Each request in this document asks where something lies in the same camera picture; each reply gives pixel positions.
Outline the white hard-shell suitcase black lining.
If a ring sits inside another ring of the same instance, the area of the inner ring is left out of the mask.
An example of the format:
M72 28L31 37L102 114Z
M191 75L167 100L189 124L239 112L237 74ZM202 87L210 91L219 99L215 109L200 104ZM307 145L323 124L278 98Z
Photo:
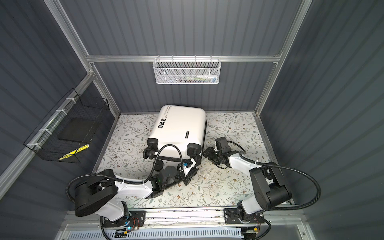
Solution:
M186 167L202 163L207 130L206 112L200 108L165 105L161 108L144 149L144 159L180 163Z

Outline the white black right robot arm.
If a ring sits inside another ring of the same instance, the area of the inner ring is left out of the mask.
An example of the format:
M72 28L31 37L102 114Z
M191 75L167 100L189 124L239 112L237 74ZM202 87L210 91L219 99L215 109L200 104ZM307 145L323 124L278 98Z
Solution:
M226 165L251 179L253 194L240 201L236 208L235 216L241 222L248 222L251 215L270 211L292 198L283 173L275 163L257 164L253 160L246 160L245 149L225 137L215 139L215 145L203 151L205 158L218 168Z

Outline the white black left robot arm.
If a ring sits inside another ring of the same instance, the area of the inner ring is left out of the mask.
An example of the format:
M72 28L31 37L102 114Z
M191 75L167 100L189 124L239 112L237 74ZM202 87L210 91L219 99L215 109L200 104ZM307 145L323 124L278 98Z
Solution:
M146 182L129 183L128 179L117 177L113 170L107 169L98 174L85 176L85 180L75 187L75 214L84 217L97 214L111 222L120 221L128 216L128 207L123 201L126 197L153 199L161 196L165 190L180 182L188 185L198 172L197 167L187 168L185 172L168 166L150 177Z

